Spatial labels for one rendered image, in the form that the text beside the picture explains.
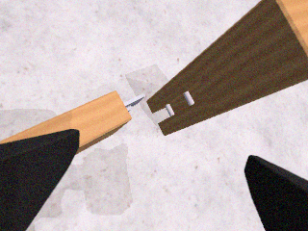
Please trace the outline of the light wooden board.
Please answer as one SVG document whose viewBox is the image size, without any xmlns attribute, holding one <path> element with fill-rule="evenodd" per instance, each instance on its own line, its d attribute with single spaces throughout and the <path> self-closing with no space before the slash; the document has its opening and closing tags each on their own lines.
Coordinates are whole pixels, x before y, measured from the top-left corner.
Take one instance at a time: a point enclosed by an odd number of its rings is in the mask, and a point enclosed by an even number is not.
<svg viewBox="0 0 308 231">
<path fill-rule="evenodd" d="M 145 95 L 143 93 L 123 103 L 117 91 L 114 90 L 86 104 L 8 137 L 0 141 L 0 144 L 67 129 L 76 129 L 80 132 L 79 148 L 76 152 L 78 154 L 113 135 L 129 122 L 132 119 L 129 114 L 132 109 L 129 106 L 133 107 L 137 105 L 144 97 Z"/>
</svg>

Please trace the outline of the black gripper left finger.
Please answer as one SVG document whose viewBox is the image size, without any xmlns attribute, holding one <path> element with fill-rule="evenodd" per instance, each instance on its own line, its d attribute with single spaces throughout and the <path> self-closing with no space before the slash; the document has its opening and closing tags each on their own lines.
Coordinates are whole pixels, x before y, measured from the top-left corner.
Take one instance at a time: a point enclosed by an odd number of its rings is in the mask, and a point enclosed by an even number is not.
<svg viewBox="0 0 308 231">
<path fill-rule="evenodd" d="M 0 144 L 0 231 L 26 231 L 57 188 L 78 148 L 67 129 Z"/>
</svg>

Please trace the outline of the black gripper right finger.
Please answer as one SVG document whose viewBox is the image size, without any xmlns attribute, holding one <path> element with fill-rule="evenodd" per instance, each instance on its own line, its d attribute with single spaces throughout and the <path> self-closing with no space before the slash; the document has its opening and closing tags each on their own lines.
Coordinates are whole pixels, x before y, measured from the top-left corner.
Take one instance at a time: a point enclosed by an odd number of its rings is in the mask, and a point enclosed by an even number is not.
<svg viewBox="0 0 308 231">
<path fill-rule="evenodd" d="M 250 155 L 244 174 L 265 231 L 308 231 L 308 180 Z"/>
</svg>

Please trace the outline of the brown wooden post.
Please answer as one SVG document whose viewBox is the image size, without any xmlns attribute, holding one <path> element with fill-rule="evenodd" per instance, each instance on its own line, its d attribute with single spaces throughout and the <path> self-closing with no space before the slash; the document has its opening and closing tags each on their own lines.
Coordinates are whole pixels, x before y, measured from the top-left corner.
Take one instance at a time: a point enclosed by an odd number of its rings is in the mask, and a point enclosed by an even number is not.
<svg viewBox="0 0 308 231">
<path fill-rule="evenodd" d="M 308 80 L 308 0 L 261 0 L 146 102 L 164 136 Z"/>
</svg>

